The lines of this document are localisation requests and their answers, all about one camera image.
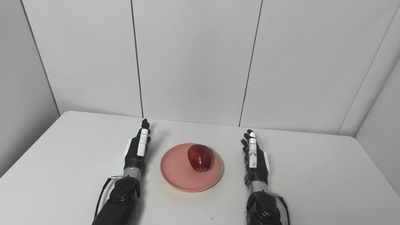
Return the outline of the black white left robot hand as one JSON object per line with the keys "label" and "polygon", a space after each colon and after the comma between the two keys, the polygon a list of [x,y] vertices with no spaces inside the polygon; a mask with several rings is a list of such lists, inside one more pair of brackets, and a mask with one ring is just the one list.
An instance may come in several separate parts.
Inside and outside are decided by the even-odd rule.
{"label": "black white left robot hand", "polygon": [[125,148],[124,169],[137,168],[141,173],[146,170],[145,156],[148,151],[150,137],[150,124],[145,118],[135,137],[130,138]]}

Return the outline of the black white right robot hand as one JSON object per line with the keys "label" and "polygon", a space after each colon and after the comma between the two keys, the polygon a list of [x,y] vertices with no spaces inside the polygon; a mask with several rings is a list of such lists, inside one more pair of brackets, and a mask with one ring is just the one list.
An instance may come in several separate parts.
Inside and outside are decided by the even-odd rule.
{"label": "black white right robot hand", "polygon": [[249,188],[250,184],[260,181],[268,185],[269,160],[268,155],[259,147],[256,134],[248,129],[241,140],[244,152],[244,163],[246,175],[244,177],[245,185]]}

